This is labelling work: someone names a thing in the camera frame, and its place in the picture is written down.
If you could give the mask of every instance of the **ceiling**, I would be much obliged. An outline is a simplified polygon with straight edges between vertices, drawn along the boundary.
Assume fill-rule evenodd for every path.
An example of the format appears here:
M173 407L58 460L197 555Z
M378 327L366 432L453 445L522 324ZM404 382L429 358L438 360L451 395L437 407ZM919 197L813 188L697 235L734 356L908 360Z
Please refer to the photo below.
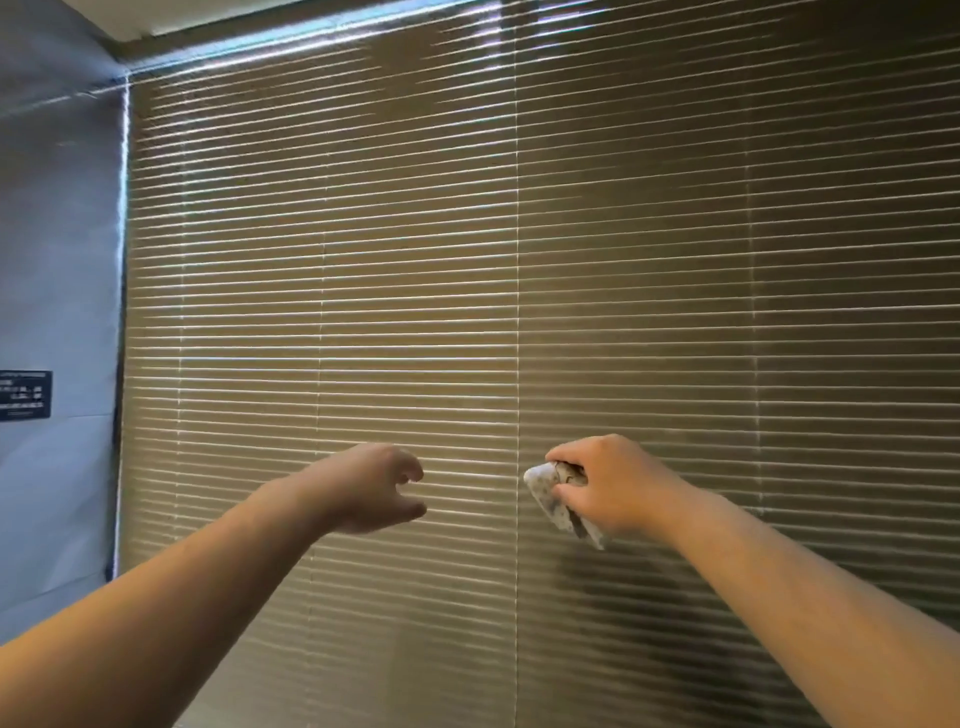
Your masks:
M162 36L296 0L65 0L116 40Z

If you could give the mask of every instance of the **black sign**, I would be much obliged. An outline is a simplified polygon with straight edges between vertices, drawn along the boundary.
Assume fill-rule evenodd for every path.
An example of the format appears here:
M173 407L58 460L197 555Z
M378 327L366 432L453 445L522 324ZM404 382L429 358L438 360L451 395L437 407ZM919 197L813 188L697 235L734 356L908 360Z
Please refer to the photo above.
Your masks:
M0 423L49 420L53 372L0 371Z

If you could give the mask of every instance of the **forearm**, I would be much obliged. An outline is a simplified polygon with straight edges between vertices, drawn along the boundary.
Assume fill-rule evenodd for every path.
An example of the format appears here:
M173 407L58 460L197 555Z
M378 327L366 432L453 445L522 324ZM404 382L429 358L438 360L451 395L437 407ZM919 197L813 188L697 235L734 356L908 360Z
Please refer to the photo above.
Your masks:
M0 726L172 725L324 532L286 485L0 649Z
M960 725L960 636L698 494L674 546L834 728Z

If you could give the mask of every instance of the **venetian blind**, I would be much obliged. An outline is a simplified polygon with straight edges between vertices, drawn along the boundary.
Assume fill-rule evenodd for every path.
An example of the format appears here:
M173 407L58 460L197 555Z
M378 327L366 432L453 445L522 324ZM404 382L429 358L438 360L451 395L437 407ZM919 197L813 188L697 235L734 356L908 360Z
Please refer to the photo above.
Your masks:
M960 33L825 7L469 3L134 79L125 567L355 442L432 509L316 546L184 725L822 725L679 558L517 488L608 431L960 626Z

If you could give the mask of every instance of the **window blind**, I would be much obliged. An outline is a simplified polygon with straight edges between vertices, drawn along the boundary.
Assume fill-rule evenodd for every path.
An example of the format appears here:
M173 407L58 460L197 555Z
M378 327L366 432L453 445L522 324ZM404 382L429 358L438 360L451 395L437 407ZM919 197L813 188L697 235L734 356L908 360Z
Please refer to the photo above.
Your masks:
M121 556L355 442L184 725L823 725L677 556L517 476L619 431L960 626L960 31L472 2L133 79Z

